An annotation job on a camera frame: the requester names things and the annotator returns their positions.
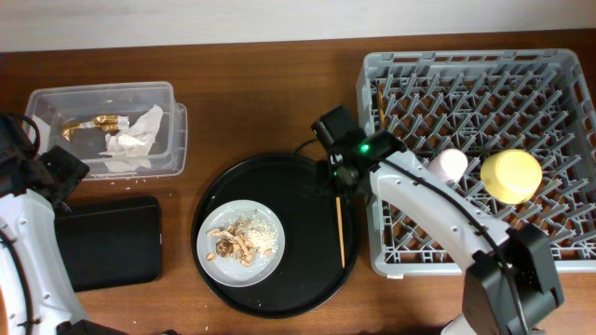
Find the yellow object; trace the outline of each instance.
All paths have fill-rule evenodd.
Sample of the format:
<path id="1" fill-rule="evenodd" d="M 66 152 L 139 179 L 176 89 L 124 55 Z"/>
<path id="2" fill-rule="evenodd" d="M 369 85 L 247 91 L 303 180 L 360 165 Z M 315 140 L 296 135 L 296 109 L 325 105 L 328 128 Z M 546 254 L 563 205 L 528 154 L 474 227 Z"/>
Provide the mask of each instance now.
<path id="1" fill-rule="evenodd" d="M 531 154 L 509 149 L 486 159 L 481 168 L 486 191 L 506 204 L 530 200 L 542 181 L 542 168 Z"/>

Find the dish rack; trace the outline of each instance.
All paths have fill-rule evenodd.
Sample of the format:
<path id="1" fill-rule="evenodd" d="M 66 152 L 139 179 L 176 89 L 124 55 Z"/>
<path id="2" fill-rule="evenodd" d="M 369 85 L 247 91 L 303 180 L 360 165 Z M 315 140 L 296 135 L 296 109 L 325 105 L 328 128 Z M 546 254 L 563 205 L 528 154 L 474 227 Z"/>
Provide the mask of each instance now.
<path id="1" fill-rule="evenodd" d="M 535 224 L 559 272 L 596 271 L 596 113 L 575 53 L 565 49 L 373 53 L 357 83 L 359 124 L 387 128 L 426 165 L 447 148 L 468 166 L 453 188 L 512 226 Z M 535 196 L 512 206 L 480 179 L 483 160 L 523 149 L 543 169 Z M 379 275 L 460 275 L 442 247 L 398 208 L 367 206 Z"/>

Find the wooden stick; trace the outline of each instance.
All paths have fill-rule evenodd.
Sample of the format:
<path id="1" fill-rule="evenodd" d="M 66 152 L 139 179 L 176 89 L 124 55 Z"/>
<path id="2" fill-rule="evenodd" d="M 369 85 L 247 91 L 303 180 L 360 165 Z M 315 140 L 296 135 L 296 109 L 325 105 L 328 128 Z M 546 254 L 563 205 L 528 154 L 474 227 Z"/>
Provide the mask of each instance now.
<path id="1" fill-rule="evenodd" d="M 345 269 L 344 222 L 342 221 L 342 200 L 339 198 L 339 196 L 335 197 L 335 207 L 337 208 L 337 229 L 339 230 L 339 248 L 342 251 L 342 269 Z"/>

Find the candy wrapper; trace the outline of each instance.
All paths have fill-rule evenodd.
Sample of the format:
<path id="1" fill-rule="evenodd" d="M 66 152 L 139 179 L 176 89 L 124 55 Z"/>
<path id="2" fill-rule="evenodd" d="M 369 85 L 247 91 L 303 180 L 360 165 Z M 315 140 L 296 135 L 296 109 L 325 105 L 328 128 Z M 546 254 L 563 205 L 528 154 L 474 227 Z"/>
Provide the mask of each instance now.
<path id="1" fill-rule="evenodd" d="M 118 115 L 98 115 L 92 118 L 90 121 L 79 123 L 76 125 L 71 124 L 62 128 L 62 136 L 70 141 L 73 137 L 75 129 L 86 129 L 98 127 L 105 132 L 125 130 L 129 128 L 129 117 L 118 116 Z"/>

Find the brown wooden tabletop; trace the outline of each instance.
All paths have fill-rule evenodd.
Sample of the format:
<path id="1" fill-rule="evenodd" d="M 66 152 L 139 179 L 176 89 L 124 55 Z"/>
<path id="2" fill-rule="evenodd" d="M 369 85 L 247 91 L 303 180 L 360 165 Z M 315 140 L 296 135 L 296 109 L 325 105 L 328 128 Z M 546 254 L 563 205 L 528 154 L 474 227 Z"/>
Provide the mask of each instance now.
<path id="1" fill-rule="evenodd" d="M 547 47 L 577 53 L 596 97 L 596 30 L 575 30 L 0 54 L 0 111 L 23 113 L 37 88 L 143 81 L 172 83 L 176 101 L 188 109 L 188 159 L 181 176 L 83 182 L 71 196 L 69 203 L 77 204 L 150 194 L 163 210 L 163 276 L 78 293 L 92 321 L 135 334 L 169 328 L 183 334 L 396 332 L 456 317 L 463 277 L 387 280 L 373 272 L 364 235 L 352 275 L 331 300 L 289 319 L 244 315 L 211 293 L 195 267 L 190 231 L 200 196 L 236 161 L 288 152 L 312 138 L 311 123 L 332 107 L 356 111 L 356 80 L 370 52 Z M 318 145 L 305 153 L 323 155 Z M 550 334 L 596 332 L 596 274 L 561 280 L 565 304 L 539 326 Z M 0 333 L 6 333 L 0 316 Z"/>

